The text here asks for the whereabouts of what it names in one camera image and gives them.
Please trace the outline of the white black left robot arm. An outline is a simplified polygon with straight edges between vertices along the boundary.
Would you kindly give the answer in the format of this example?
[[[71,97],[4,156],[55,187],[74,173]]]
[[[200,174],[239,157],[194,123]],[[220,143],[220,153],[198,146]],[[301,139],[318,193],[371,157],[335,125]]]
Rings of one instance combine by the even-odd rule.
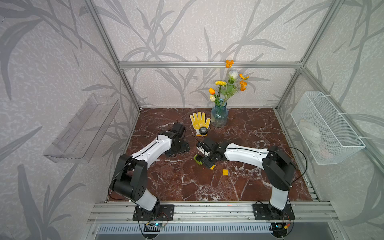
[[[163,154],[174,157],[189,150],[183,133],[162,132],[143,149],[119,157],[108,193],[114,192],[145,211],[156,212],[160,201],[147,190],[149,167]]]

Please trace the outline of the white cloth in basket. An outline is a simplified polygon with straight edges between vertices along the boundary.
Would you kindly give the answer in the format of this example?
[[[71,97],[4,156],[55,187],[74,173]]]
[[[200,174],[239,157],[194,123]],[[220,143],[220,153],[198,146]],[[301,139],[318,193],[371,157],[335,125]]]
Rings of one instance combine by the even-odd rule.
[[[299,128],[304,138],[307,139],[309,143],[314,146],[314,149],[319,152],[320,144],[322,143],[319,128],[306,120],[300,120]]]

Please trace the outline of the yellow white work glove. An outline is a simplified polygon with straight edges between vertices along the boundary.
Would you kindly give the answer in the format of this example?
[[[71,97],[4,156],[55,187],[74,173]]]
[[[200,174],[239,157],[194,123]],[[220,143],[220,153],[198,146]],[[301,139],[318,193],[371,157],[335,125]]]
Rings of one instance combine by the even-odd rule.
[[[205,127],[209,128],[211,119],[206,117],[206,113],[197,112],[190,115],[190,119],[193,125],[194,130],[196,131],[197,137],[202,137],[203,135],[200,132],[200,128]]]

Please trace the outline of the aluminium front rail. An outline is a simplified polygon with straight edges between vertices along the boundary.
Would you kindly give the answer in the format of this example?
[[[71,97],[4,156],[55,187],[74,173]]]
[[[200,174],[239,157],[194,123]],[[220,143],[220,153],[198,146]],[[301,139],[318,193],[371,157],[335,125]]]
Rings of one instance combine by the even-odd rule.
[[[256,223],[253,202],[165,202],[174,205],[171,213],[157,218],[164,223]],[[130,224],[136,205],[128,202],[95,204],[87,224]],[[286,223],[339,222],[330,202],[292,201],[295,219],[284,217]]]

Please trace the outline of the long green lego brick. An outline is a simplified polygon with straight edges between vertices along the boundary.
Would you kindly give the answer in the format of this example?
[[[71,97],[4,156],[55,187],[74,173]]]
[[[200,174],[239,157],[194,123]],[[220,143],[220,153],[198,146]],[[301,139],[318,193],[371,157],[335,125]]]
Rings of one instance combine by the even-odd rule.
[[[198,165],[202,165],[203,164],[203,162],[202,162],[202,156],[201,155],[199,155],[199,154],[196,154],[195,156],[194,156],[194,160],[195,160],[195,162],[198,164]]]

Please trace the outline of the right controller circuit board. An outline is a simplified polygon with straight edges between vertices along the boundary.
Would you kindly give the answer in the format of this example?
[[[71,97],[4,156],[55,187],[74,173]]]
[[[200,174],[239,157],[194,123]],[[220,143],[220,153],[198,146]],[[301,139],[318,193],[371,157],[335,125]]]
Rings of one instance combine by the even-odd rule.
[[[272,223],[270,230],[273,232],[281,232],[281,231],[287,231],[288,228],[290,227],[290,223]]]

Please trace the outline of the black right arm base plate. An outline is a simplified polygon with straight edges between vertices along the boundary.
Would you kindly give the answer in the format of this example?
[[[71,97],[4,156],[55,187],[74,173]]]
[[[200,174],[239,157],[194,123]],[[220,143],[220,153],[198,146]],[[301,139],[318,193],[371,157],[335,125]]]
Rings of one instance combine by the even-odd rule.
[[[255,220],[259,221],[293,221],[296,219],[291,204],[286,204],[283,210],[279,210],[270,204],[257,202],[252,205]]]

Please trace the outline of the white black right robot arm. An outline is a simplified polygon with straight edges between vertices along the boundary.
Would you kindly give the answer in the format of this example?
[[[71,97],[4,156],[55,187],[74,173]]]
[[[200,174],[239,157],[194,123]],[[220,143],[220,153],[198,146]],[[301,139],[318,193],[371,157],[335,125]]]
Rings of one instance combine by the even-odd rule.
[[[203,154],[203,164],[208,168],[212,168],[219,161],[230,161],[245,163],[264,170],[272,185],[270,208],[279,211],[285,209],[296,167],[283,149],[277,146],[255,149],[234,143],[217,144],[215,142],[199,142],[197,149]]]

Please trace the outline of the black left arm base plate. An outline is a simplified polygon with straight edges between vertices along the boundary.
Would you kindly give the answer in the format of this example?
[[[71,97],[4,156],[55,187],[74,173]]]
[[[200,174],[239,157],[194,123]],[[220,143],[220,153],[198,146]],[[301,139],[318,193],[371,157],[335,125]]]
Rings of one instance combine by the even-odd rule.
[[[154,209],[149,211],[144,208],[135,207],[133,221],[172,221],[175,213],[175,205],[156,204]]]

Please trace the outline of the blue glass vase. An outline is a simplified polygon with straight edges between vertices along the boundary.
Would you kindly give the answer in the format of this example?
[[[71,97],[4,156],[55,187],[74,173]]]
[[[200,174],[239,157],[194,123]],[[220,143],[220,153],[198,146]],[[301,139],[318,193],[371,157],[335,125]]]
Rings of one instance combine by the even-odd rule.
[[[222,100],[212,108],[211,111],[211,124],[216,128],[222,128],[227,124],[229,110],[227,103]]]

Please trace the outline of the left controller circuit board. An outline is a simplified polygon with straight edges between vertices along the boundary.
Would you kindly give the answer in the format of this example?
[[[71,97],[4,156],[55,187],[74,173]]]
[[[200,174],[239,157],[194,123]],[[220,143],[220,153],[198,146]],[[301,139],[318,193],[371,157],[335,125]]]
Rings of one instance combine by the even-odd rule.
[[[167,223],[147,223],[146,227],[154,227],[154,228],[164,228],[167,226]]]

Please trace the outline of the clear acrylic wall shelf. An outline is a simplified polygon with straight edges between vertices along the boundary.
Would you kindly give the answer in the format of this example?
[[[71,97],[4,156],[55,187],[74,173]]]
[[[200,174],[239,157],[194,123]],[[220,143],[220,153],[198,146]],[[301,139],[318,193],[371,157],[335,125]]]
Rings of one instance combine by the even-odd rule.
[[[43,156],[54,163],[87,164],[120,107],[118,97],[91,94]]]

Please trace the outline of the controller circuit board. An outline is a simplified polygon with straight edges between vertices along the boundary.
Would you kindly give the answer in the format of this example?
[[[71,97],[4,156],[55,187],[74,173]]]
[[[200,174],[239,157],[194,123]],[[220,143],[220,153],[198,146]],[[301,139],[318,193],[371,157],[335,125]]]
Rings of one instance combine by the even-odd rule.
[[[281,231],[287,231],[288,228],[290,227],[290,223],[272,223],[270,230],[273,232],[281,232]]]
[[[167,226],[167,223],[147,223],[146,227],[154,227],[154,228],[164,228]]]

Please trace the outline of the artificial flower bouquet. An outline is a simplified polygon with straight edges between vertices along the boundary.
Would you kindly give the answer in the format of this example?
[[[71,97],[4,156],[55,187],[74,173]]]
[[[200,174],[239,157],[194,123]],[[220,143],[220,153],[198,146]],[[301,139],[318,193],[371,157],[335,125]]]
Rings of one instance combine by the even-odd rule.
[[[225,81],[216,81],[215,85],[217,86],[217,90],[213,88],[209,89],[209,100],[215,103],[216,106],[223,107],[236,93],[243,92],[247,89],[249,77],[245,77],[237,70],[232,70],[233,64],[233,60],[226,60],[226,68],[230,70],[228,72],[228,79]]]

